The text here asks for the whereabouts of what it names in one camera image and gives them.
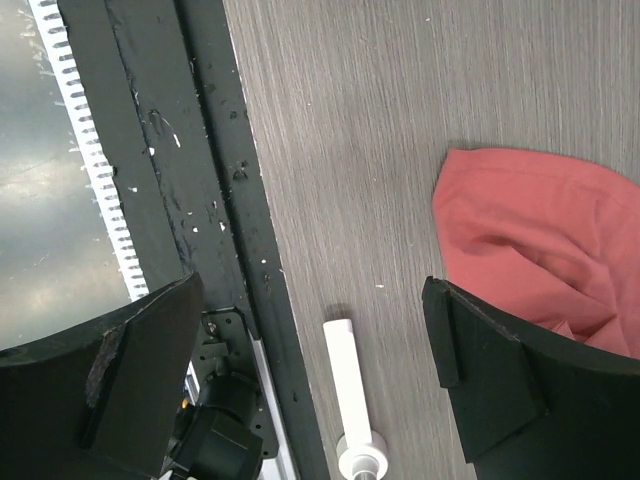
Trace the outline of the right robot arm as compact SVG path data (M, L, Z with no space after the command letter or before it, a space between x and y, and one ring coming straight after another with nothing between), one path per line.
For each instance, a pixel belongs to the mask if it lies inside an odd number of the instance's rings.
M425 323L481 479L635 479L639 363L428 278ZM253 362L185 398L204 327L197 275L1 353L5 479L254 479L265 456Z

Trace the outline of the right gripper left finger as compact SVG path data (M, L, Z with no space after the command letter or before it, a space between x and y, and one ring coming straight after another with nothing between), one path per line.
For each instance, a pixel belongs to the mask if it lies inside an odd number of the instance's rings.
M156 479L203 309L198 274L1 353L4 479Z

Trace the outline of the red tank top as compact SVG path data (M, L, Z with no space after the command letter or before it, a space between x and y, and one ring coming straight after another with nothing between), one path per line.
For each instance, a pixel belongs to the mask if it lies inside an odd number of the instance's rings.
M449 280L534 325L639 355L639 188L587 161L449 151L433 195Z

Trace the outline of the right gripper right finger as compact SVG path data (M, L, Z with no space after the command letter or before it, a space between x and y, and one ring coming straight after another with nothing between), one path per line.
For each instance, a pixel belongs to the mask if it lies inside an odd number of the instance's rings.
M439 383L480 479L636 479L639 362L569 340L448 281L422 292Z

